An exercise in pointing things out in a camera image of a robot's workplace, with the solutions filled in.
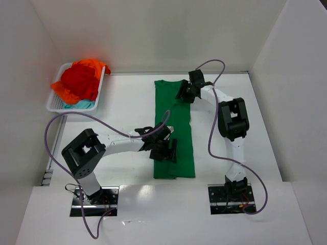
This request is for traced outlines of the green t shirt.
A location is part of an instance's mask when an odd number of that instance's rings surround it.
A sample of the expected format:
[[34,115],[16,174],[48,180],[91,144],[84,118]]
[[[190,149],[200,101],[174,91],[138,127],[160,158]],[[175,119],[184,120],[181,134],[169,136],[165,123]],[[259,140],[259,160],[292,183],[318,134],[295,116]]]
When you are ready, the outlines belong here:
[[155,179],[194,178],[196,176],[190,125],[191,106],[181,99],[175,98],[181,83],[181,81],[169,82],[165,80],[154,82],[155,123],[161,122],[164,113],[170,110],[171,115],[167,125],[174,128],[171,139],[177,139],[177,162],[155,160],[153,174]]

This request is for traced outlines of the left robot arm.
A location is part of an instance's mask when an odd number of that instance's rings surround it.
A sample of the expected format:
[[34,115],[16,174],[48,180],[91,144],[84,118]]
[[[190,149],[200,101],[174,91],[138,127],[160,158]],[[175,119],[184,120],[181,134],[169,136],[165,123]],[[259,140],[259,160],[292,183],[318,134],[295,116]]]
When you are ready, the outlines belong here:
[[136,128],[126,137],[121,134],[99,135],[93,129],[86,129],[62,150],[62,157],[91,204],[98,204],[104,196],[94,169],[105,156],[150,151],[150,159],[177,162],[177,139],[171,139],[174,129],[160,126],[161,122],[155,127]]

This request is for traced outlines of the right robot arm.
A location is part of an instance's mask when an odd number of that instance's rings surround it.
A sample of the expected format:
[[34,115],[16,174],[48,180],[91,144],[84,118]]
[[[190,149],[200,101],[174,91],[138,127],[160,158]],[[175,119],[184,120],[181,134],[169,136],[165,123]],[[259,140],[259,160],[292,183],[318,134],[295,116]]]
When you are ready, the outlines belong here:
[[195,98],[207,101],[216,108],[214,126],[225,140],[225,160],[230,168],[225,175],[225,193],[230,199],[247,189],[244,159],[244,142],[249,130],[247,109],[243,98],[234,98],[219,90],[212,82],[207,82],[201,70],[189,72],[189,81],[183,80],[176,98],[184,103],[193,103]]

